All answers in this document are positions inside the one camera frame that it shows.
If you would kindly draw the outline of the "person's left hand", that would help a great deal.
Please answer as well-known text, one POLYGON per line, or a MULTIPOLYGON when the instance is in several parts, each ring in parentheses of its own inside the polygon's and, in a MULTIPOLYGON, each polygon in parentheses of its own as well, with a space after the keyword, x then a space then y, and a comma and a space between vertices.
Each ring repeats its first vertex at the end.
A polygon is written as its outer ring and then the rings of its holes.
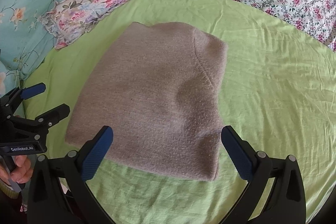
POLYGON ((0 176, 1 180, 9 185, 9 179, 11 178, 13 181, 17 182, 18 184, 24 184, 30 181, 33 175, 33 168, 31 166, 31 161, 27 157, 27 155, 19 155, 16 156, 14 159, 16 164, 15 170, 13 170, 10 174, 8 174, 7 170, 5 169, 4 165, 1 164, 0 166, 0 176))

